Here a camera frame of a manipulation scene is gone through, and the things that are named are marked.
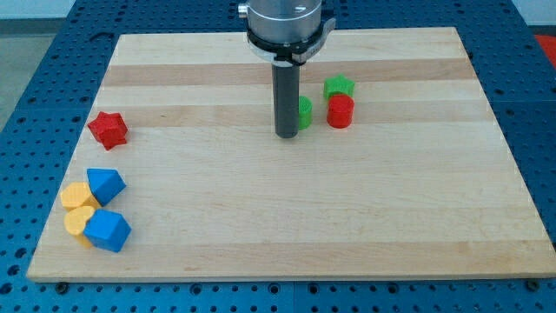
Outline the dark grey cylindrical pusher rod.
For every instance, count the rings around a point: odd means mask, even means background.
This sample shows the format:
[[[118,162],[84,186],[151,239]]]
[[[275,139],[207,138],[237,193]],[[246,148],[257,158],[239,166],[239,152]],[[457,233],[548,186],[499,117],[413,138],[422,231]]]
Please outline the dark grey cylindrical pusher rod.
[[[299,130],[298,66],[272,66],[275,134],[280,138],[293,138]]]

